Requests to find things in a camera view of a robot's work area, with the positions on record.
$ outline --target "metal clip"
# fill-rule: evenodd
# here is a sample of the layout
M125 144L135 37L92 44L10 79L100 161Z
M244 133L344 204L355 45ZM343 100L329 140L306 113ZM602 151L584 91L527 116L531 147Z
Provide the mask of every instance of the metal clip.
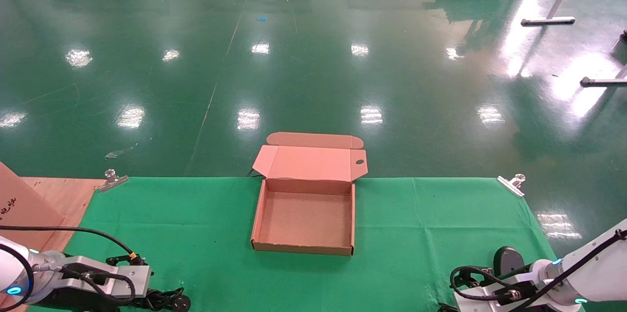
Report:
M105 171L105 177L107 178L107 182L100 187L100 192L105 192L117 185L121 185L128 181L128 176L119 177L116 175L116 170L108 169Z
M526 180L523 174L516 174L511 180L506 180L503 176L497 177L497 180L506 187L506 189L510 190L511 193L516 196L522 197L525 194L520 191L520 186Z

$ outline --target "open cardboard box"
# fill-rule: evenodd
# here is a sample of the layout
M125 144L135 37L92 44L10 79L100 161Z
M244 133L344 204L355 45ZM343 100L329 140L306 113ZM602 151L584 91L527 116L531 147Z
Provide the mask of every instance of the open cardboard box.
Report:
M267 142L253 165L266 176L253 224L253 249L352 256L352 182L368 172L363 141L278 132Z

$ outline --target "table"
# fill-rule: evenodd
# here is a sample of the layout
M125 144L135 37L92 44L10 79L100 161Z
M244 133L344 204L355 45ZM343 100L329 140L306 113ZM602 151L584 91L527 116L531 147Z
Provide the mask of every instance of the table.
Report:
M536 25L547 25L547 24L573 24L575 23L574 17L555 17L555 13L557 13L557 9L560 4L562 4L564 0L555 0L551 9L549 9L549 13L546 18L541 19L523 19L520 24L523 26L536 26ZM618 72L614 79L623 78L627 75L627 65L623 67L623 69ZM589 78L583 78L580 82L584 87L598 87L598 86L627 86L627 80L611 80L611 79L601 79L601 80L591 80Z
M492 265L499 247L515 247L527 263L555 258L524 198L495 178L360 178L353 257L255 251L260 185L132 177L94 195L81 226L136 250L155 271L151 288L184 287L193 312L434 312L438 301L454 303L451 270ZM81 233L65 252L122 253Z

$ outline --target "wooden board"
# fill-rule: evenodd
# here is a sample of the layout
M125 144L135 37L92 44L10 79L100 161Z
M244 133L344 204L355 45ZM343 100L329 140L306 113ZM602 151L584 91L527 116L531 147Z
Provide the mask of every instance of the wooden board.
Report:
M105 183L105 180L79 178L23 177L22 180L64 216L61 226L74 227L78 226L83 219L94 191ZM71 238L72 231L54 232L42 251L63 250ZM0 303L2 307L14 304L13 298L7 298L4 294L0 294L0 301L2 301ZM26 308L27 306L22 305L12 312L24 312Z

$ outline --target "blue indicator light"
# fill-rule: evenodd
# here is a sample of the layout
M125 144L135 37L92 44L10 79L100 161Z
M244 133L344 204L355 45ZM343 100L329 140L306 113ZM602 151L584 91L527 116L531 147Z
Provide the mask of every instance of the blue indicator light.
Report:
M22 292L22 288L20 286L14 286L14 287L8 288L6 290L6 293L9 294L9 295L17 295L20 292Z

